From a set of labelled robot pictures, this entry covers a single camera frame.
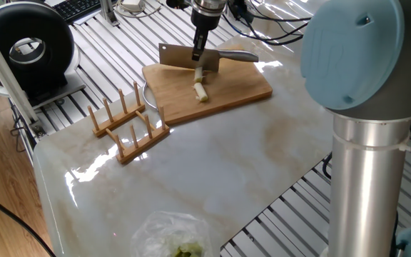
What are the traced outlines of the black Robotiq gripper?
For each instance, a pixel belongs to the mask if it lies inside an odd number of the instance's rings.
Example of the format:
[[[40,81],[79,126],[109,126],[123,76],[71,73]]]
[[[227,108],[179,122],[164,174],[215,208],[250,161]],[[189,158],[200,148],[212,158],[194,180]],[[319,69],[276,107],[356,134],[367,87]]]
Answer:
[[[196,10],[192,11],[191,21],[197,28],[193,39],[192,59],[199,61],[208,38],[208,31],[214,30],[220,21],[219,16],[206,16],[198,13]]]

